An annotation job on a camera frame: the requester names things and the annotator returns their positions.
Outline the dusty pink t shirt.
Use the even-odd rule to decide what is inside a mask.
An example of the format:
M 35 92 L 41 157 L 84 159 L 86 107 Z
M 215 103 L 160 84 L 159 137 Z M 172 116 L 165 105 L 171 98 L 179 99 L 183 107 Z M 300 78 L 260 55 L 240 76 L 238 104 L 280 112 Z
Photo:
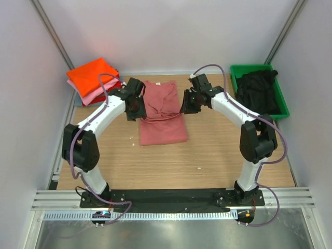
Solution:
M 145 81 L 144 104 L 147 117 L 140 121 L 142 146 L 182 143 L 188 140 L 180 111 L 175 81 L 159 83 Z

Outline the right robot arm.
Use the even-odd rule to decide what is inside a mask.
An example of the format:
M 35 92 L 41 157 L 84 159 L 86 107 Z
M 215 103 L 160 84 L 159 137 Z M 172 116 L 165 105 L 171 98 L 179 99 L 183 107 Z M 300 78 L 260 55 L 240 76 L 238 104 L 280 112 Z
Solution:
M 239 149 L 244 158 L 241 174 L 234 183 L 237 205 L 247 205 L 257 196 L 261 166 L 267 162 L 278 143 L 269 115 L 250 114 L 250 110 L 233 99 L 224 88 L 213 87 L 206 74 L 190 75 L 191 87 L 184 91 L 180 112 L 196 114 L 202 106 L 220 112 L 240 129 Z

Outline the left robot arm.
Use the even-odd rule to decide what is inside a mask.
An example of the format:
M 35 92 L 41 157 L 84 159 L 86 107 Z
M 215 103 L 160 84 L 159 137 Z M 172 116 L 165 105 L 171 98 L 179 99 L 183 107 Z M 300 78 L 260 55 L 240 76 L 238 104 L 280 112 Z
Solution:
M 105 101 L 89 117 L 64 128 L 62 158 L 69 163 L 73 179 L 82 180 L 86 191 L 92 194 L 92 202 L 100 208 L 110 203 L 112 194 L 98 167 L 98 138 L 123 113 L 129 121 L 147 117 L 145 90 L 142 81 L 130 78 L 121 87 L 106 92 Z

